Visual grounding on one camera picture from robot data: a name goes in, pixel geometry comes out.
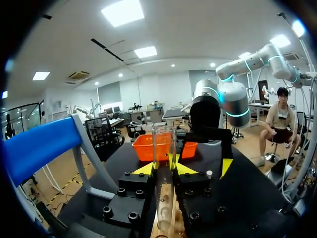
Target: ceiling vent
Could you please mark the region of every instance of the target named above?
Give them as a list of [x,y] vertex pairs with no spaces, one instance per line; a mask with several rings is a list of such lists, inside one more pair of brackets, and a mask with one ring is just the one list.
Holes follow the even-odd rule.
[[299,59],[299,56],[296,53],[294,53],[294,52],[285,53],[285,54],[283,54],[283,56],[288,61],[298,60]]
[[81,71],[81,72],[75,72],[72,75],[70,75],[68,78],[71,78],[73,80],[83,80],[89,76],[89,73]]

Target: computer monitor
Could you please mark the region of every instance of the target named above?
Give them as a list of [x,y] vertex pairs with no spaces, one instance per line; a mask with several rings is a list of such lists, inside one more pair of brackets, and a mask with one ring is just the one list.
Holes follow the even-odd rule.
[[120,107],[119,107],[119,106],[114,107],[114,108],[113,108],[113,110],[114,110],[114,112],[115,112],[115,113],[117,113],[117,112],[121,111],[121,109],[120,109]]
[[107,112],[108,114],[110,114],[110,113],[113,113],[113,110],[112,110],[112,108],[107,108],[107,109],[106,109],[106,112]]

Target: ceiling light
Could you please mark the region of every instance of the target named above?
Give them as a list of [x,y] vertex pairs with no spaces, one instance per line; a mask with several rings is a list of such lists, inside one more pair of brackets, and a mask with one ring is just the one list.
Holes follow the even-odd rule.
[[33,77],[33,81],[44,80],[50,74],[50,72],[36,72]]
[[8,91],[4,91],[2,93],[2,99],[7,98],[8,97]]
[[298,37],[301,37],[303,33],[305,32],[304,26],[299,20],[293,23],[292,28]]
[[139,0],[124,0],[107,6],[101,13],[114,26],[144,18]]
[[277,47],[280,47],[280,48],[282,48],[284,46],[288,46],[290,44],[290,41],[284,35],[278,35],[270,41],[273,44],[275,44]]
[[250,54],[251,54],[250,52],[244,52],[243,54],[239,55],[239,58],[243,58],[243,57],[248,56]]
[[141,49],[137,49],[134,51],[139,58],[144,58],[148,56],[155,56],[157,54],[157,50],[154,46],[149,46]]

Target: beige t-shirt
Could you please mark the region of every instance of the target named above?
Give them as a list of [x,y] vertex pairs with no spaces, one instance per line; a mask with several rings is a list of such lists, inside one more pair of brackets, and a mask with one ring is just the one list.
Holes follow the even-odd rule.
[[[278,118],[278,111],[280,114],[284,114],[284,115],[286,115],[288,111],[286,120],[282,120]],[[278,103],[274,104],[269,109],[267,118],[266,118],[266,123],[268,123],[272,127],[275,127],[276,129],[281,129],[281,130],[286,129],[288,126],[294,129],[293,128],[294,121],[295,121],[295,114],[293,110],[289,106],[287,106],[287,108],[284,110],[281,108],[278,108]]]

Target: man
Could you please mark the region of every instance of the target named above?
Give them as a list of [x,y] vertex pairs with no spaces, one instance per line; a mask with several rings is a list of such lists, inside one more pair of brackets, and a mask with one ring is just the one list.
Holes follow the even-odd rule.
[[41,125],[45,124],[46,123],[46,120],[45,120],[45,112],[42,111],[41,112]]
[[266,122],[263,124],[265,129],[260,133],[260,158],[254,162],[257,167],[265,165],[266,140],[276,143],[288,143],[292,141],[294,133],[290,157],[301,143],[301,138],[297,134],[297,127],[294,125],[295,114],[287,104],[288,90],[286,88],[279,88],[277,95],[278,102],[269,109]]

